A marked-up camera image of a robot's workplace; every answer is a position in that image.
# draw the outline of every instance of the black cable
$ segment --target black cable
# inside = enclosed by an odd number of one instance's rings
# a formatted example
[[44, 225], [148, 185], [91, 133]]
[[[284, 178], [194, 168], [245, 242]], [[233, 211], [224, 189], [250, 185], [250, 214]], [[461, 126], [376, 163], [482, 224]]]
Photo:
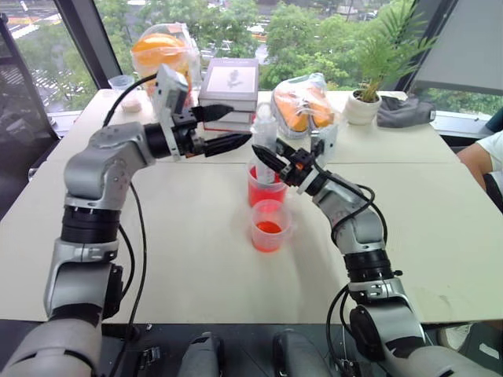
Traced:
[[123, 289], [123, 298], [124, 298], [127, 291], [129, 291], [129, 287], [131, 286], [131, 283], [133, 282], [134, 268], [135, 268], [136, 262], [134, 260], [133, 247], [131, 246], [131, 242], [129, 241], [129, 237], [127, 236], [127, 233], [121, 224], [119, 224], [119, 232], [120, 232], [121, 236], [124, 238], [124, 242], [126, 243], [127, 251], [129, 253], [129, 259], [130, 259], [129, 276], [127, 277], [126, 287], [124, 287], [124, 289]]
[[340, 308], [339, 308], [339, 317], [340, 317], [340, 323], [343, 324], [344, 330], [347, 331], [351, 337], [353, 337], [353, 332], [351, 332], [351, 329], [349, 326], [347, 326], [346, 320], [344, 320], [344, 306], [346, 305], [346, 300], [347, 296], [349, 296], [349, 287], [346, 285], [346, 289], [344, 290], [344, 295], [343, 295], [343, 301], [340, 302]]
[[357, 214], [360, 214], [361, 212], [363, 212], [364, 210], [366, 210], [367, 208], [369, 208], [374, 199], [376, 198], [376, 193], [369, 187], [367, 186], [364, 186], [364, 185], [358, 185], [358, 187], [360, 189], [364, 189], [364, 190], [367, 190], [368, 192], [370, 192], [370, 198], [367, 198], [366, 196], [365, 197], [365, 200], [367, 200], [367, 202], [361, 206], [360, 208], [358, 208], [357, 210], [351, 212], [350, 214], [348, 214], [347, 216], [344, 216], [343, 218], [341, 218], [337, 224], [334, 225], [334, 227], [332, 228], [332, 232], [330, 233], [330, 238], [332, 238], [332, 242], [337, 245], [337, 231], [339, 230], [339, 228], [341, 226], [343, 226], [343, 224], [346, 222], [346, 221], [350, 221], [352, 218], [355, 218]]
[[127, 343], [130, 341], [133, 332], [134, 317], [136, 316], [136, 311], [138, 310], [138, 305], [140, 303], [141, 293], [143, 292], [143, 287], [145, 285], [145, 277], [147, 274], [147, 235], [145, 233], [145, 222], [143, 219], [143, 211], [141, 210], [140, 198], [138, 197], [138, 193], [136, 192], [136, 189], [134, 188], [132, 182], [130, 183], [130, 187], [138, 207], [138, 216], [140, 218], [141, 239], [143, 241], [143, 264], [141, 266], [140, 286], [138, 287], [138, 293], [136, 294], [136, 299], [134, 300], [133, 309], [131, 310], [131, 315], [129, 317], [129, 322], [127, 323], [127, 329], [124, 337], [123, 346], [121, 347], [119, 354], [117, 355], [116, 362], [114, 363], [112, 370], [108, 375], [109, 377], [113, 377], [117, 373], [117, 369], [119, 369], [120, 362], [122, 361], [124, 354], [126, 352]]
[[351, 186], [349, 186], [346, 182], [341, 181], [340, 179], [335, 178], [331, 174], [328, 174], [326, 171], [324, 171], [318, 165], [318, 163], [316, 162], [316, 160], [313, 161], [313, 165], [316, 168], [316, 170], [318, 171], [318, 173], [320, 173], [321, 175], [323, 175], [323, 177], [329, 179], [330, 181], [333, 181], [334, 183], [337, 183], [338, 185], [343, 186], [345, 189], [353, 192], [356, 196], [358, 196], [359, 198], [361, 198], [364, 201], [366, 201], [366, 203], [361, 208], [358, 208], [355, 212], [352, 212], [352, 213], [348, 214], [348, 216], [340, 219], [339, 222], [337, 222], [337, 224], [333, 227], [332, 234], [331, 234], [333, 243], [335, 243], [337, 245], [336, 240], [335, 240], [335, 235], [336, 235], [337, 229], [344, 222], [350, 220], [351, 218], [353, 218], [357, 214], [360, 214], [361, 212], [363, 212], [364, 210], [366, 210], [369, 207], [371, 207], [372, 209], [374, 209], [375, 212], [377, 213], [377, 215], [379, 216], [379, 219], [380, 219], [380, 221], [381, 221], [381, 223], [383, 225], [383, 239], [384, 239], [384, 243], [386, 243], [387, 242], [387, 224], [386, 224], [386, 220], [384, 219], [383, 213], [380, 211], [379, 207], [373, 202], [374, 199], [375, 199], [375, 197], [376, 197], [375, 192], [371, 188], [369, 188], [369, 187], [366, 187], [364, 185], [358, 185], [358, 187], [360, 189], [364, 189], [364, 190], [370, 192], [370, 198], [368, 198], [365, 195], [363, 195], [361, 192], [359, 192], [358, 190], [356, 190], [355, 188], [352, 188]]
[[105, 120], [103, 121], [103, 127], [102, 128], [105, 128], [110, 123], [110, 120], [112, 119], [114, 112], [116, 112], [116, 109], [119, 106], [120, 102], [124, 99], [124, 97], [127, 94], [129, 94], [130, 92], [132, 92], [133, 90], [135, 90], [136, 88], [138, 88], [141, 84], [145, 84], [146, 82], [148, 82], [150, 80], [154, 80], [155, 77], [157, 77], [156, 73], [154, 73], [153, 75], [144, 77], [143, 79], [139, 79], [137, 82], [135, 82], [130, 87], [128, 87], [126, 90], [124, 90], [120, 94], [119, 98], [116, 99], [116, 101], [114, 102], [114, 104], [112, 105], [112, 107], [110, 108], [110, 110], [108, 111], [108, 114], [105, 117]]
[[[124, 97], [128, 93], [130, 93], [132, 90], [134, 90], [135, 88], [137, 88], [141, 84], [148, 82], [150, 80], [153, 80], [155, 77], [157, 77], [157, 74], [144, 77], [143, 79], [138, 80], [133, 85], [128, 87], [126, 90], [124, 90], [120, 94], [119, 98], [117, 98], [117, 100], [114, 102], [114, 104], [110, 108], [110, 110], [108, 111], [108, 114], [105, 117], [105, 121], [103, 122], [103, 128], [108, 126], [108, 124], [110, 123], [110, 120], [112, 119], [113, 114], [116, 111], [117, 107], [119, 106], [120, 102], [124, 99]], [[138, 193], [136, 192], [136, 189], [133, 186], [133, 182], [130, 183], [130, 187], [131, 187], [131, 191], [133, 192], [134, 201], [136, 202], [136, 206], [138, 208], [138, 216], [140, 218], [141, 239], [143, 242], [143, 263], [141, 266], [140, 286], [138, 287], [138, 293], [136, 294], [136, 298], [134, 300], [133, 309], [131, 310], [131, 315], [129, 317], [129, 321], [127, 322], [127, 328], [126, 328], [126, 334], [124, 335], [123, 346], [121, 347], [119, 354], [117, 355], [116, 361], [115, 361], [114, 365], [112, 366], [112, 370], [110, 371], [109, 377], [113, 377], [117, 373], [117, 370], [119, 369], [119, 366], [120, 366], [120, 362], [122, 361], [124, 354], [126, 352], [127, 343], [130, 341], [131, 335], [133, 334], [134, 317], [136, 316], [136, 312], [138, 310], [138, 305], [140, 304], [141, 293], [143, 292], [143, 287], [145, 286], [145, 278], [146, 278], [146, 274], [147, 274], [147, 236], [146, 236], [146, 232], [145, 232], [145, 222], [143, 219], [143, 211], [141, 210], [140, 198], [138, 197]], [[124, 240], [126, 242], [126, 245], [128, 245], [129, 240], [126, 237], [124, 237]]]
[[339, 358], [336, 355], [336, 350], [333, 348], [332, 344], [332, 332], [331, 332], [333, 310], [336, 306], [336, 303], [339, 301], [343, 293], [346, 292], [346, 290], [349, 290], [347, 284], [344, 287], [342, 287], [342, 289], [339, 292], [337, 292], [336, 297], [332, 300], [332, 303], [330, 304], [329, 312], [327, 313], [327, 321], [325, 323], [325, 336], [327, 338], [327, 345], [329, 346], [330, 357], [332, 358], [333, 362], [336, 363], [337, 367], [342, 373], [342, 376], [351, 377], [347, 372], [346, 368], [343, 366], [343, 363], [340, 362]]

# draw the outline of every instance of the plastic cup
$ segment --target plastic cup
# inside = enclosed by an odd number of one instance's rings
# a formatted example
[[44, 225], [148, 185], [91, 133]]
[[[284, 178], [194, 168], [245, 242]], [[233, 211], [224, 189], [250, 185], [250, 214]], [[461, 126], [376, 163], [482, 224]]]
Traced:
[[270, 253], [280, 248], [290, 234], [292, 216], [282, 202], [261, 200], [251, 213], [251, 241], [258, 251]]
[[[108, 83], [117, 93], [122, 93], [124, 90], [134, 84], [133, 76], [119, 75], [109, 79]], [[127, 94], [120, 102], [125, 112], [139, 112], [141, 110], [141, 102], [138, 98], [138, 91], [133, 90]]]
[[250, 207], [255, 206], [260, 200], [272, 199], [278, 202], [285, 200], [287, 185], [280, 181], [277, 174], [274, 175], [274, 183], [259, 183], [257, 181], [256, 161], [253, 160], [247, 165], [248, 176], [248, 203]]

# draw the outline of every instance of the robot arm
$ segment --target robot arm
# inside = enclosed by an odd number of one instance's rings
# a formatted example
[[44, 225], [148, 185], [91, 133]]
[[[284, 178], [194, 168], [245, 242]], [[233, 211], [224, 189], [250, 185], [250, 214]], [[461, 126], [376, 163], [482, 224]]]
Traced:
[[101, 351], [101, 321], [119, 311], [122, 267], [119, 216], [131, 178], [158, 158], [213, 156], [243, 145], [251, 135], [210, 141], [196, 135], [197, 123], [219, 119], [223, 105], [182, 111], [186, 81], [167, 66], [156, 78], [154, 111], [159, 123], [126, 123], [96, 132], [64, 171], [67, 195], [61, 236], [54, 243], [44, 306], [48, 321], [30, 332], [2, 376], [95, 375]]
[[316, 158], [324, 143], [313, 145], [314, 153], [294, 150], [277, 139], [276, 153], [253, 146], [257, 157], [280, 175], [287, 185], [299, 187], [321, 209], [332, 226], [332, 240], [343, 255], [349, 293], [357, 306], [351, 310], [351, 332], [358, 351], [379, 363], [394, 377], [496, 377], [459, 353], [439, 346], [426, 346], [424, 332], [385, 251], [383, 224], [367, 208], [354, 217], [366, 200], [360, 188], [340, 176], [322, 170]]

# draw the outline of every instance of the clear bottle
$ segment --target clear bottle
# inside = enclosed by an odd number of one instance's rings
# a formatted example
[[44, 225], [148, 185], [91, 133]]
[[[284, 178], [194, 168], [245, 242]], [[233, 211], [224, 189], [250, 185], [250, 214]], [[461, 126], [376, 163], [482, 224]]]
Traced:
[[[262, 145], [273, 152], [276, 150], [277, 120], [272, 115], [270, 104], [266, 102], [259, 104], [257, 107], [257, 116], [255, 117], [251, 129], [254, 133], [254, 144]], [[274, 183], [274, 170], [267, 167], [267, 165], [261, 161], [257, 161], [255, 167], [257, 181], [259, 181], [259, 183]]]

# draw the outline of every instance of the white pot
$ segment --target white pot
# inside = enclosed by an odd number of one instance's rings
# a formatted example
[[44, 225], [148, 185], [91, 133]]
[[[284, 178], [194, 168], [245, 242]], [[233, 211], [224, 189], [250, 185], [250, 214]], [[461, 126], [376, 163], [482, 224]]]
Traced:
[[344, 108], [344, 115], [350, 124], [357, 124], [363, 126], [365, 124], [370, 124], [379, 110], [380, 103], [382, 102], [380, 95], [377, 94], [379, 100], [373, 103], [367, 103], [357, 100], [355, 94], [358, 91], [355, 90], [349, 95], [346, 102], [346, 107]]

